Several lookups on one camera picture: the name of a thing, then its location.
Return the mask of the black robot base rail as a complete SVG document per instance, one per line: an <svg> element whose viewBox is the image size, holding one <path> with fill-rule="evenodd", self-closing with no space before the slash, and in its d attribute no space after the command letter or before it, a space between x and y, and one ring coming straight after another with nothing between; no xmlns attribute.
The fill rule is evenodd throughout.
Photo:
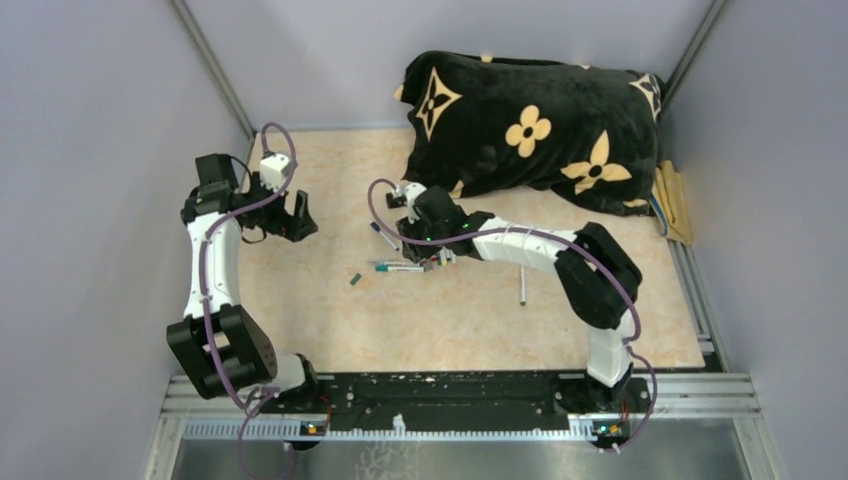
<svg viewBox="0 0 848 480"><path fill-rule="evenodd" d="M581 417L607 423L647 412L648 383L607 389L578 371L325 374L265 403L263 414L314 414L333 432L512 433L569 430Z"/></svg>

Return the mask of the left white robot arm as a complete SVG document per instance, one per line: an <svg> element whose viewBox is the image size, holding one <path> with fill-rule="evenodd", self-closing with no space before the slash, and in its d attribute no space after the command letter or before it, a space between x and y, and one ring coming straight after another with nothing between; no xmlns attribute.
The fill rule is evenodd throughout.
<svg viewBox="0 0 848 480"><path fill-rule="evenodd" d="M298 242L318 226L308 195L296 193L285 209L298 163L268 153L241 190L236 158L213 153L196 158L198 184L180 211L191 243L191 285L183 317L166 329L167 344L203 399L238 397L240 389L275 379L279 362L268 335L244 307L239 288L239 251L244 230Z"/></svg>

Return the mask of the green capped white marker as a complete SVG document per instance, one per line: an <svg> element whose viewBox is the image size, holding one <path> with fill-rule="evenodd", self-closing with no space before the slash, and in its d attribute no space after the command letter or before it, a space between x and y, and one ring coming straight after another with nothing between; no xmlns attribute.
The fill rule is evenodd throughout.
<svg viewBox="0 0 848 480"><path fill-rule="evenodd" d="M376 272L425 272L425 268L419 265L377 265Z"/></svg>

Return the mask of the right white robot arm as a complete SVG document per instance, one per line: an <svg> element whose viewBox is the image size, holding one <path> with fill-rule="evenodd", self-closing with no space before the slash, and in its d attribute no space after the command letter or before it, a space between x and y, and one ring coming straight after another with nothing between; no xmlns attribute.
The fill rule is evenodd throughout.
<svg viewBox="0 0 848 480"><path fill-rule="evenodd" d="M588 222L577 230L545 230L490 212L467 213L444 189L418 183L395 188L386 203L406 212L396 232L404 256L414 262L446 250L555 275L587 326L589 404L612 412L626 400L624 380L633 364L628 346L641 332L635 302L643 275L605 227Z"/></svg>

